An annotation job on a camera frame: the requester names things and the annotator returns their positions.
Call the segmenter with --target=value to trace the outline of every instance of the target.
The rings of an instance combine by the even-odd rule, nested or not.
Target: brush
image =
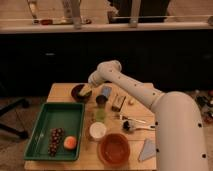
[[[125,115],[123,115],[121,113],[117,113],[115,115],[115,117],[119,118],[120,120],[132,120],[132,121],[139,122],[139,123],[146,123],[146,121],[144,121],[144,120],[130,118],[130,117],[127,117],[127,116],[125,116]]]
[[[134,132],[135,130],[149,130],[154,131],[155,126],[154,125],[136,125],[133,121],[125,121],[123,123],[123,129],[127,132]]]

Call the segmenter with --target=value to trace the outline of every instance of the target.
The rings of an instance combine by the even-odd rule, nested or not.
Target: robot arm
[[[100,63],[88,79],[94,87],[105,81],[115,83],[155,113],[158,170],[208,170],[200,110],[190,96],[145,87],[122,74],[119,61]]]

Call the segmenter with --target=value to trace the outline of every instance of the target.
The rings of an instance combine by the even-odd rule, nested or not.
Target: small bowl
[[[102,122],[94,122],[90,128],[89,133],[93,140],[100,141],[106,134],[107,128]]]
[[[107,134],[98,144],[98,156],[107,167],[118,168],[124,166],[129,160],[129,155],[129,143],[122,134]]]
[[[92,95],[92,91],[90,91],[85,96],[79,96],[79,92],[81,91],[83,87],[84,87],[84,84],[78,84],[71,91],[71,95],[76,102],[86,103],[89,100],[90,96]]]

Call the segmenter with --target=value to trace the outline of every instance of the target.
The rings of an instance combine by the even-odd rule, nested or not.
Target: dark bowl
[[[98,156],[105,166],[118,168],[124,166],[130,155],[126,137],[119,133],[105,135],[98,144]]]
[[[71,95],[75,99],[76,102],[86,103],[86,102],[88,102],[88,100],[90,99],[90,97],[92,95],[92,91],[90,91],[85,96],[80,96],[79,92],[81,91],[81,89],[83,87],[84,87],[84,84],[78,84],[71,91]]]

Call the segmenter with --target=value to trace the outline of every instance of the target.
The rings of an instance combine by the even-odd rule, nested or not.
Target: office chair
[[[4,91],[5,94],[7,94],[7,91],[4,88],[4,86],[1,84],[1,82],[0,82],[0,88]],[[8,111],[17,107],[18,105],[22,105],[23,108],[28,108],[29,102],[24,98],[20,98],[20,99],[16,100],[15,102],[8,104],[7,106],[0,109],[0,117],[2,115],[6,114]],[[2,123],[0,123],[0,129],[10,132],[12,134],[15,134],[15,135],[19,136],[19,138],[21,138],[21,139],[27,139],[29,137],[28,132],[26,130],[19,131],[17,129],[14,129],[14,128],[9,127]]]
[[[132,0],[108,0],[118,13],[108,11],[108,20],[113,23],[128,23],[131,15]],[[143,0],[140,7],[140,23],[164,22],[170,0]]]

